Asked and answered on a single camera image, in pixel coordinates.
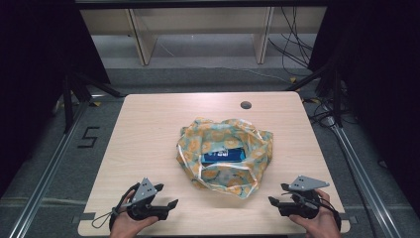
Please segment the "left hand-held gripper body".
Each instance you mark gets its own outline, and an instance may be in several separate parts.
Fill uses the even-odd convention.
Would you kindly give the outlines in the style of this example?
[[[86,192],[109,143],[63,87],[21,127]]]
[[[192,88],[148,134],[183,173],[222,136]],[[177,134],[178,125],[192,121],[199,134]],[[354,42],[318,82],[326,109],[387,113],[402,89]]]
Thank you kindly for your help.
[[[127,212],[134,220],[143,220],[156,216],[159,220],[166,220],[169,210],[167,206],[153,206],[152,202],[158,192],[148,178],[143,178],[135,188],[135,194],[129,199]]]

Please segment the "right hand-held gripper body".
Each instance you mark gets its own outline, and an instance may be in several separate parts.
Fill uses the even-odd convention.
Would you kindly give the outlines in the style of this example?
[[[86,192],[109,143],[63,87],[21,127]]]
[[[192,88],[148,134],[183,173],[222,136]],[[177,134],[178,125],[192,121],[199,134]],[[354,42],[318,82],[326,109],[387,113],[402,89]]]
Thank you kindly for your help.
[[[315,191],[316,188],[327,187],[330,184],[327,181],[310,178],[306,176],[298,176],[289,184],[292,202],[281,202],[278,207],[281,216],[299,215],[303,218],[314,218],[321,205],[320,196]]]

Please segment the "blue packet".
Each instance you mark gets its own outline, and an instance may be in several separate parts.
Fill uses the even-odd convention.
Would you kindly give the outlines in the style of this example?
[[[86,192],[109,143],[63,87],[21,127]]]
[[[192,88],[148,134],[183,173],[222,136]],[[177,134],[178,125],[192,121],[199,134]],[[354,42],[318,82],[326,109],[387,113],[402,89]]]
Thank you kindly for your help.
[[[222,151],[203,154],[201,162],[204,164],[215,163],[238,163],[245,159],[245,151],[243,148],[225,149]]]

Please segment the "lemon print fabric bag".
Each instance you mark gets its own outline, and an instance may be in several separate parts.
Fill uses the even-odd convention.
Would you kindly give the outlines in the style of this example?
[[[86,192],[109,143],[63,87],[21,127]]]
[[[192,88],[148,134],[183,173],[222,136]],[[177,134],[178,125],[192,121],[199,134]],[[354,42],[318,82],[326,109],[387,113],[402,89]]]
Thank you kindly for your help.
[[[215,122],[197,118],[180,130],[177,160],[198,188],[248,198],[262,183],[272,159],[273,134],[257,129],[243,119]],[[243,148],[245,159],[238,163],[204,164],[203,154]]]

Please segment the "person's left hand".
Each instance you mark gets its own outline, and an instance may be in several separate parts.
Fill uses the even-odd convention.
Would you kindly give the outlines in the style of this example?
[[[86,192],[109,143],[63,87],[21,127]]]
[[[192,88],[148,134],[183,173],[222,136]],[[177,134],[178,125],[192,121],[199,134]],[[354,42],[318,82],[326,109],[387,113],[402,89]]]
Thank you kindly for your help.
[[[126,212],[126,208],[120,206],[115,218],[109,238],[135,238],[143,229],[158,222],[156,216],[143,220],[134,220]]]

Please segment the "person's right hand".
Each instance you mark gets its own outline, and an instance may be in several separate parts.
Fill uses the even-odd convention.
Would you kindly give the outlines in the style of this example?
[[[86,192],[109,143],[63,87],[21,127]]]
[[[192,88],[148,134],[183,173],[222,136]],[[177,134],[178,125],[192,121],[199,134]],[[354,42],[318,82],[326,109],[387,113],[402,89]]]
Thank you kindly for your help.
[[[321,196],[322,206],[315,218],[306,219],[299,215],[290,215],[289,219],[306,230],[305,238],[342,238],[334,213],[329,209],[330,195],[316,189]]]

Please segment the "black metal stand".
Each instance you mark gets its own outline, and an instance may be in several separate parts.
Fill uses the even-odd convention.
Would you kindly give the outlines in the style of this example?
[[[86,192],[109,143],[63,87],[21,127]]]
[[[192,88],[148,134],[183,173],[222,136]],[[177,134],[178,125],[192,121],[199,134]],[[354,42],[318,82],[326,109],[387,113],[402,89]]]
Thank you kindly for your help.
[[[93,85],[94,87],[102,90],[109,95],[117,98],[125,97],[125,94],[113,89],[111,86],[106,85],[103,82],[99,82],[89,77],[88,75],[71,71],[68,73],[62,81],[62,97],[64,102],[64,115],[65,115],[65,129],[67,133],[72,125],[74,124],[74,116],[72,109],[72,94],[78,99],[79,102],[89,102],[92,98],[92,94],[88,90],[87,86]]]
[[[338,71],[337,62],[329,59],[319,69],[315,70],[308,76],[305,76],[299,82],[292,84],[286,88],[286,91],[296,91],[314,79],[319,78],[320,81],[316,87],[316,94],[324,97],[328,93],[333,96],[333,108],[330,110],[334,122],[338,127],[342,127],[341,120],[341,76]]]

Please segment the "aluminium floor rail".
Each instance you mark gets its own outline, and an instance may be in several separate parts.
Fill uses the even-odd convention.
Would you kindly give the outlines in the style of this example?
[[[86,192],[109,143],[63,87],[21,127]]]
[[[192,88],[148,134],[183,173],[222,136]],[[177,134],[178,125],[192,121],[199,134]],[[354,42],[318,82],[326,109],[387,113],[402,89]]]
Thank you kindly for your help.
[[[391,213],[386,208],[385,203],[379,197],[367,171],[363,167],[359,156],[357,155],[345,130],[337,123],[332,124],[332,130],[338,137],[339,144],[343,147],[345,158],[349,164],[350,171],[354,175],[359,189],[363,193],[366,202],[373,212],[379,226],[381,227],[385,238],[402,238]]]
[[[53,153],[47,158],[46,166],[41,175],[37,178],[29,178],[29,173],[25,173],[25,179],[22,179],[24,184],[30,183],[31,187],[23,187],[20,185],[16,188],[17,191],[25,191],[27,196],[6,196],[1,201],[7,207],[18,207],[19,212],[12,228],[8,232],[7,238],[24,238],[43,202],[43,197],[48,191],[53,177],[55,176],[61,161],[68,149],[68,145],[74,135],[74,131],[78,127],[80,118],[88,108],[88,102],[80,102],[76,107],[70,105],[71,109],[75,110],[73,116],[70,117],[70,125],[65,126],[63,131],[59,134],[59,138],[55,140],[55,146],[50,144],[53,148]]]

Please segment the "light wooden desk frame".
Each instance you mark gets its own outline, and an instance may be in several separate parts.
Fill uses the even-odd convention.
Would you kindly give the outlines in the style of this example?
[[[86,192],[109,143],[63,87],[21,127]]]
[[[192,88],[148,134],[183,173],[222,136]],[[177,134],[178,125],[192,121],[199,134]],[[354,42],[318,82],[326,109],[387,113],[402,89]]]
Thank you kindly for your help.
[[[92,35],[130,35],[140,63],[150,63],[158,36],[185,34],[249,34],[256,61],[264,63],[268,36],[286,33],[291,23],[299,34],[316,34],[324,7],[225,7],[83,10]]]

